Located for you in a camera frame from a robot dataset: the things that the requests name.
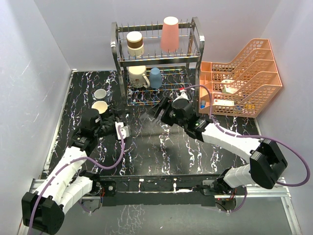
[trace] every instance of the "cup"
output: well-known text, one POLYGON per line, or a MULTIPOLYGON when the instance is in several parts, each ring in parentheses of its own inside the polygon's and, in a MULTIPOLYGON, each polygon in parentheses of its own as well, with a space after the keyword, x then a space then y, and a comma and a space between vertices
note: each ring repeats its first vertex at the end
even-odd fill
POLYGON ((129 32, 126 36, 129 55, 139 57, 145 53, 142 34, 137 31, 129 32))
POLYGON ((97 101, 97 102, 94 102, 91 108, 98 110, 99 114, 102 115, 108 109, 108 104, 104 101, 97 101))
POLYGON ((146 66, 131 66, 128 68, 130 83, 135 88, 149 87, 150 82, 146 76, 146 66))
POLYGON ((163 21, 161 49, 165 52, 175 52, 179 48, 178 19, 173 16, 166 17, 163 21))
POLYGON ((158 68, 152 68, 149 73, 150 87, 158 89, 162 86, 162 74, 158 68))
POLYGON ((104 89, 98 89, 94 92, 94 98, 96 100, 104 100, 106 95, 107 95, 107 92, 104 89))

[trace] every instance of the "paper cup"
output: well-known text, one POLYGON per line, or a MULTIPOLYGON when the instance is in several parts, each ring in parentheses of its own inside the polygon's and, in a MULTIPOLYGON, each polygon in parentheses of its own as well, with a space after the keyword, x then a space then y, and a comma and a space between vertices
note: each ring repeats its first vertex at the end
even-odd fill
POLYGON ((163 21, 161 49, 165 52, 174 52, 179 48, 178 19, 173 16, 166 17, 163 21))
POLYGON ((98 89, 94 92, 94 97, 96 100, 103 100, 107 95, 106 90, 104 89, 98 89))
POLYGON ((108 104, 104 101, 97 101, 92 105, 91 108, 98 110, 99 114, 103 114, 108 109, 108 104))

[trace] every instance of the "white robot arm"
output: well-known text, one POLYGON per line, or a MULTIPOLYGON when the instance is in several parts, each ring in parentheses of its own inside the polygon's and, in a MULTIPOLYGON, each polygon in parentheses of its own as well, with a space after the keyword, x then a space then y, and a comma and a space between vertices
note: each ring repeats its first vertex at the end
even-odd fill
POLYGON ((168 125, 177 124, 193 139, 218 145, 244 159, 248 164, 238 168, 226 169, 211 188, 221 193, 241 185, 258 184, 271 189, 287 167, 276 142, 253 138, 238 138, 240 134, 219 127, 208 117, 199 117, 185 90, 171 101, 164 97, 149 112, 156 121, 168 125))
MULTIPOLYGON (((73 179, 81 165, 89 159, 98 145, 98 139, 107 135, 115 135, 123 140, 129 137, 129 129, 119 121, 116 110, 109 110, 99 115, 96 109, 86 110, 82 114, 81 124, 74 131, 69 147, 49 177, 34 193, 27 192, 22 199, 23 224, 50 235, 60 229, 65 214, 85 194, 93 191, 96 181, 93 178, 78 176, 73 179)), ((112 166, 114 168, 122 159, 112 166)))

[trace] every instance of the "metal dish rack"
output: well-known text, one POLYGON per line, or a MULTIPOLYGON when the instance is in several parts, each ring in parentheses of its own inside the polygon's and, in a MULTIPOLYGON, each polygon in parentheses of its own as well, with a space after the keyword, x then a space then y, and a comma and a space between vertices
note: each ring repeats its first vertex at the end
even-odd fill
POLYGON ((156 104, 167 92, 173 92, 187 85, 187 71, 190 63, 196 63, 196 84, 199 84, 200 65, 204 50, 204 35, 198 17, 191 22, 179 22, 179 49, 175 52, 164 52, 160 48, 163 24, 143 24, 118 26, 112 23, 111 49, 118 74, 122 100, 128 105, 156 104), (131 57, 127 49, 126 35, 128 32, 139 31, 143 36, 145 53, 139 57, 131 57), (158 67, 163 76, 162 86, 155 90, 152 88, 134 88, 128 79, 127 67, 147 67, 147 76, 153 67, 158 67))

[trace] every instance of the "small bottle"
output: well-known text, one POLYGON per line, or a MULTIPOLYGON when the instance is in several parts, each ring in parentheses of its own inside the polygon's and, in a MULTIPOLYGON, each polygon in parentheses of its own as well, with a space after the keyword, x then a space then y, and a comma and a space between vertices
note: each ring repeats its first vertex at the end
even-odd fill
POLYGON ((201 109, 204 109, 204 108, 205 108, 205 105, 206 105, 206 101, 205 101, 205 100, 201 100, 200 108, 201 108, 201 109))

